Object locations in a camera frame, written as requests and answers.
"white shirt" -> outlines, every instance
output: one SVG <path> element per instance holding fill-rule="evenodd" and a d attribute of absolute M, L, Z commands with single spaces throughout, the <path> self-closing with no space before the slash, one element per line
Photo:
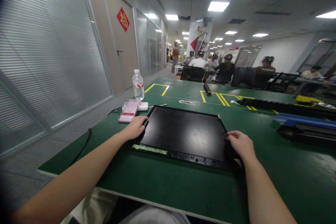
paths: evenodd
<path fill-rule="evenodd" d="M 310 70 L 307 70 L 301 74 L 301 77 L 306 79 L 313 79 L 313 78 L 321 78 L 323 76 L 318 71 L 312 73 Z"/>
<path fill-rule="evenodd" d="M 203 60 L 202 58 L 197 58 L 190 61 L 189 66 L 204 68 L 205 63 L 205 60 Z"/>

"pants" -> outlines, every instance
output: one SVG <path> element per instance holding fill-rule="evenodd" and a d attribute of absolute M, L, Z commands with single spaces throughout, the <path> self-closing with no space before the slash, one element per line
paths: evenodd
<path fill-rule="evenodd" d="M 175 65 L 177 63 L 177 59 L 173 59 L 173 65 L 171 66 L 171 71 L 174 72 L 175 71 Z"/>
<path fill-rule="evenodd" d="M 201 45 L 202 45 L 202 42 L 203 42 L 202 40 L 198 40 L 198 41 L 197 41 L 197 44 L 196 44 L 196 50 L 195 50 L 195 53 L 194 53 L 194 57 L 195 57 L 195 58 L 196 58 L 196 56 L 197 56 L 198 51 L 201 50 L 200 47 L 201 47 Z"/>

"door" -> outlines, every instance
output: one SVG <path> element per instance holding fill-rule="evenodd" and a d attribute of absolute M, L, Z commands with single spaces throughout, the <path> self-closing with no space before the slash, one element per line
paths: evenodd
<path fill-rule="evenodd" d="M 134 69 L 139 69 L 132 7 L 124 0 L 106 0 L 106 2 L 110 13 L 109 18 L 112 24 L 114 40 L 117 48 L 117 57 L 119 59 L 123 79 L 122 82 L 124 84 L 124 88 L 127 89 L 133 86 L 132 77 L 134 75 Z M 122 25 L 119 21 L 121 8 L 124 10 L 129 21 L 129 24 L 126 23 L 127 25 Z"/>

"floor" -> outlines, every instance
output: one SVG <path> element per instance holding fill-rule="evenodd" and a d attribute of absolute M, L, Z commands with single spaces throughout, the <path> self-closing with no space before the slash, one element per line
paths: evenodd
<path fill-rule="evenodd" d="M 158 77 L 173 78 L 174 74 L 171 73 L 171 67 L 169 63 L 166 69 L 144 80 L 144 85 L 147 86 Z M 11 206 L 10 211 L 15 211 L 25 204 L 51 180 L 51 177 L 38 173 L 36 171 L 37 167 L 76 140 L 88 128 L 103 120 L 112 109 L 119 107 L 133 96 L 134 92 L 131 87 L 90 112 L 76 118 L 54 134 L 39 139 L 29 148 L 2 159 L 0 161 L 2 178 L 0 193 L 6 196 L 8 205 Z"/>

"bottle label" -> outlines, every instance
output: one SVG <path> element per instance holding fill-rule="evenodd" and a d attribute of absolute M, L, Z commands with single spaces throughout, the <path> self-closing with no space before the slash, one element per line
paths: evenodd
<path fill-rule="evenodd" d="M 142 88 L 144 86 L 144 82 L 133 81 L 133 86 L 136 87 L 136 88 Z"/>

